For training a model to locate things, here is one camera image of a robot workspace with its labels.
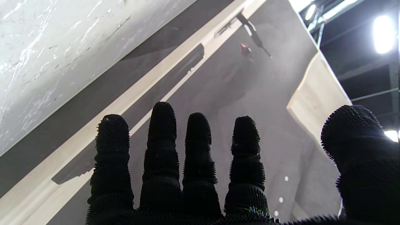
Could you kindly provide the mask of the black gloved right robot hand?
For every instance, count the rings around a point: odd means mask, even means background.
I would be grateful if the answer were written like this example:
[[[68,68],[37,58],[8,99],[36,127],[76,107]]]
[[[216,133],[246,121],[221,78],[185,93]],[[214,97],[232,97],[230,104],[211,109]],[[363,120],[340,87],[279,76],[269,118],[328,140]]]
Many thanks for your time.
[[[87,225],[279,225],[269,214],[260,137],[255,122],[238,117],[234,124],[230,183],[222,214],[215,190],[211,129],[206,117],[188,118],[182,184],[176,151],[172,106],[152,110],[140,206],[133,208],[129,129],[118,114],[98,125]],[[321,142],[340,173],[336,182],[345,217],[315,216],[287,225],[398,225],[399,147],[378,120],[360,105],[344,105],[325,122]]]

